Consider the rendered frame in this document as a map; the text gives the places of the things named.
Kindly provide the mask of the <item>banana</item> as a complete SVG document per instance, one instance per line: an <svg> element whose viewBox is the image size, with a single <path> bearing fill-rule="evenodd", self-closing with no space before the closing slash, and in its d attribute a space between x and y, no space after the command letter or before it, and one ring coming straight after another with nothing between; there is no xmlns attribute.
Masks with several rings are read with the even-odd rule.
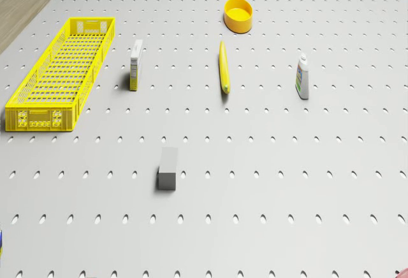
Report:
<svg viewBox="0 0 408 278"><path fill-rule="evenodd" d="M230 75L228 70L228 60L226 47L223 41L219 45L219 74L221 81L221 89L225 94L230 93Z"/></svg>

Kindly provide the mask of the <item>grey cube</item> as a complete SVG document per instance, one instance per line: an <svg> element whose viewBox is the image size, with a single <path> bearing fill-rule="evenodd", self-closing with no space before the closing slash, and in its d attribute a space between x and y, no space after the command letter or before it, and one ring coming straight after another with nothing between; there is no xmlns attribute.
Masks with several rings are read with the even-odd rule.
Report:
<svg viewBox="0 0 408 278"><path fill-rule="evenodd" d="M163 147L159 170L157 174L157 188L160 190L176 190L178 148Z"/></svg>

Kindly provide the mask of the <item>white yellow carton box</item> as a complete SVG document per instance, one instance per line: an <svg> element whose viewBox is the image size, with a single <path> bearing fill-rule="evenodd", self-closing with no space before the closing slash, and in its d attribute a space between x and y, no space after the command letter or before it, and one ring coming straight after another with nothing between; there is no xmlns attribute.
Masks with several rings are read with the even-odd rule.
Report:
<svg viewBox="0 0 408 278"><path fill-rule="evenodd" d="M141 63L143 40L136 40L131 51L129 90L137 91L138 89L138 70Z"/></svg>

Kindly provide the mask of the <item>yellow bowl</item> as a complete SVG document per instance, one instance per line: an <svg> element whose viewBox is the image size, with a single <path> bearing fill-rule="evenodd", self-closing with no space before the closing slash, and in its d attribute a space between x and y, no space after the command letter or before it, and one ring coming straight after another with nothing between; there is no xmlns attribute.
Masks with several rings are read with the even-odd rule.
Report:
<svg viewBox="0 0 408 278"><path fill-rule="evenodd" d="M228 0L224 5L224 23L234 33L251 30L252 14L252 6L246 0Z"/></svg>

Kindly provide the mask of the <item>small white bottle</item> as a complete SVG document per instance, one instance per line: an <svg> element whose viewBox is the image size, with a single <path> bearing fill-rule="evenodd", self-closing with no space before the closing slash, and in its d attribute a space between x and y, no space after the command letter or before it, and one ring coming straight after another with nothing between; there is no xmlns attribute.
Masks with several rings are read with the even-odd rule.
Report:
<svg viewBox="0 0 408 278"><path fill-rule="evenodd" d="M295 87L301 99L309 98L309 66L307 56L304 53L301 54L298 60Z"/></svg>

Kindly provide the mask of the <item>yellow basket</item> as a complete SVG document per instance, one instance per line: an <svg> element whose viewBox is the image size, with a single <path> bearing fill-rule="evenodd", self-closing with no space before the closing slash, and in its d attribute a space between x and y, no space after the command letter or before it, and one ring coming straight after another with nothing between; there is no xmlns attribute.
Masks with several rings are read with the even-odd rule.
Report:
<svg viewBox="0 0 408 278"><path fill-rule="evenodd" d="M115 36L113 17L71 17L5 105L7 131L73 131Z"/></svg>

